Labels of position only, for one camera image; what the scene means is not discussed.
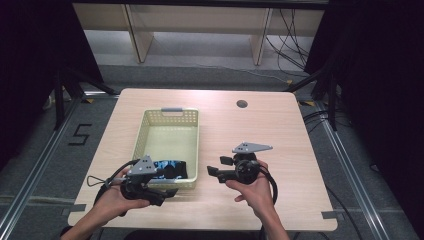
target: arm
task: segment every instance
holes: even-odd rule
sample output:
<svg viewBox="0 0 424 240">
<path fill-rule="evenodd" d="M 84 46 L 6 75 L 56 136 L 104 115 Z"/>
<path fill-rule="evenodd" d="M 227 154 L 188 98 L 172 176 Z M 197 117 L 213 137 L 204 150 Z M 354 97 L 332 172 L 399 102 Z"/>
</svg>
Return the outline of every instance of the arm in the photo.
<svg viewBox="0 0 424 240">
<path fill-rule="evenodd" d="M 259 160 L 258 162 L 268 168 L 266 163 Z M 235 180 L 228 180 L 225 184 L 227 187 L 241 193 L 234 200 L 236 202 L 247 201 L 249 206 L 253 208 L 255 215 L 261 220 L 270 240 L 290 239 L 274 208 L 271 188 L 265 175 L 260 173 L 256 181 L 250 185 L 245 185 Z"/>
<path fill-rule="evenodd" d="M 122 177 L 128 169 L 120 172 L 117 177 Z M 87 239 L 96 229 L 106 225 L 110 220 L 134 208 L 149 206 L 147 200 L 127 200 L 122 196 L 120 186 L 112 186 L 96 202 L 93 208 L 81 218 L 75 226 L 66 232 L 61 239 Z"/>
</svg>

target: gray carpet floor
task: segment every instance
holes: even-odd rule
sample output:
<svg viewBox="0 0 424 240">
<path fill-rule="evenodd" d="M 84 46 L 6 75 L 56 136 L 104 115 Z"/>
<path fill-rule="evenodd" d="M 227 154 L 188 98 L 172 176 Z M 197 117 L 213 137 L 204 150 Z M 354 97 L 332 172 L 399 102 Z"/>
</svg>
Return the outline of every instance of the gray carpet floor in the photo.
<svg viewBox="0 0 424 240">
<path fill-rule="evenodd" d="M 115 90 L 126 87 L 171 88 L 171 89 L 216 89 L 282 91 L 286 81 L 299 81 L 302 77 L 290 76 L 279 71 L 255 71 L 254 74 L 229 69 L 214 68 L 161 68 L 161 67 L 118 67 L 100 66 L 105 83 Z M 86 90 L 95 88 L 82 84 Z M 313 84 L 296 92 L 300 100 L 309 95 Z M 53 239 L 62 228 L 67 226 L 67 211 L 72 206 L 91 159 L 100 142 L 103 131 L 113 111 L 117 99 L 96 98 L 92 103 L 81 102 L 71 116 L 67 129 L 53 158 L 33 192 L 29 203 L 17 222 L 10 239 Z M 299 106 L 303 116 L 315 112 L 314 106 Z M 338 134 L 356 170 L 368 190 L 370 199 L 376 206 L 391 239 L 418 239 L 405 214 L 393 197 L 381 175 L 370 169 L 372 159 L 351 126 L 348 115 L 337 113 Z M 364 214 L 356 201 L 350 184 L 341 168 L 340 161 L 328 140 L 324 125 L 320 120 L 307 123 L 307 129 L 314 148 L 322 176 L 326 185 L 337 195 L 349 210 L 354 223 L 363 239 L 374 239 Z M 47 144 L 55 121 L 54 108 L 47 109 L 34 125 L 21 153 L 12 159 L 0 173 L 0 211 L 3 214 L 40 156 Z M 73 134 L 79 124 L 79 133 L 89 134 L 85 145 L 72 146 L 69 143 L 81 142 Z M 339 227 L 326 233 L 330 239 L 359 239 L 353 223 L 343 211 L 341 204 L 330 193 L 330 200 L 338 213 Z M 105 228 L 96 233 L 93 239 L 124 239 L 134 229 Z M 297 239 L 324 239 L 319 233 L 296 233 L 290 235 Z"/>
</svg>

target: basket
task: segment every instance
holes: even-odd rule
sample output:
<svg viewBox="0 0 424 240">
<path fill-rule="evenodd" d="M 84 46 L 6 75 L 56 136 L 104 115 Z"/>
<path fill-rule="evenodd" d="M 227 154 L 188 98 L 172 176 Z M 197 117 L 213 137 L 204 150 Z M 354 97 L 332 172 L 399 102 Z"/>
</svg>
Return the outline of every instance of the basket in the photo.
<svg viewBox="0 0 424 240">
<path fill-rule="evenodd" d="M 185 161 L 187 179 L 152 179 L 153 188 L 194 188 L 198 172 L 199 111 L 193 108 L 146 110 L 133 159 L 149 155 L 153 162 Z"/>
</svg>

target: black backdrop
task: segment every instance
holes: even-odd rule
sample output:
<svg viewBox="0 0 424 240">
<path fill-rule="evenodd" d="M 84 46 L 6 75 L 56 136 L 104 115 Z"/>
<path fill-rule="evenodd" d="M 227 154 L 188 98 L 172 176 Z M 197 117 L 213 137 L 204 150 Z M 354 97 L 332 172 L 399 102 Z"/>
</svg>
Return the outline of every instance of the black backdrop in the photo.
<svg viewBox="0 0 424 240">
<path fill-rule="evenodd" d="M 334 69 L 342 101 L 373 161 L 424 239 L 423 1 L 368 1 L 354 51 Z M 306 71 L 320 69 L 352 11 L 326 11 Z"/>
<path fill-rule="evenodd" d="M 63 66 L 103 81 L 72 4 L 0 0 L 0 170 L 19 154 Z"/>
</svg>

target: wooden table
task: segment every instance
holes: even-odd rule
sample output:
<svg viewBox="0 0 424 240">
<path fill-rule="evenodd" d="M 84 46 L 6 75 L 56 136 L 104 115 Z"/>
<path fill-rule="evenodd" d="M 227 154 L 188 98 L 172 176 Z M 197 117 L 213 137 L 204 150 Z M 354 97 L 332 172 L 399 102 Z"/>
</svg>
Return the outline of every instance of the wooden table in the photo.
<svg viewBox="0 0 424 240">
<path fill-rule="evenodd" d="M 237 106 L 245 100 L 246 108 Z M 196 188 L 180 190 L 161 207 L 131 210 L 110 221 L 108 227 L 195 230 L 258 230 L 260 221 L 245 202 L 236 203 L 238 192 L 219 184 L 206 166 L 221 165 L 219 157 L 233 156 L 241 142 L 272 145 L 257 152 L 269 165 L 278 184 L 276 209 L 283 225 L 293 231 L 333 231 L 336 219 L 323 219 L 333 211 L 322 176 L 291 93 L 125 89 L 115 106 L 87 175 L 106 179 L 131 160 L 138 129 L 146 109 L 162 107 L 199 110 L 199 169 Z M 93 205 L 98 187 L 81 186 L 75 204 L 85 212 L 72 212 L 74 225 Z"/>
</svg>

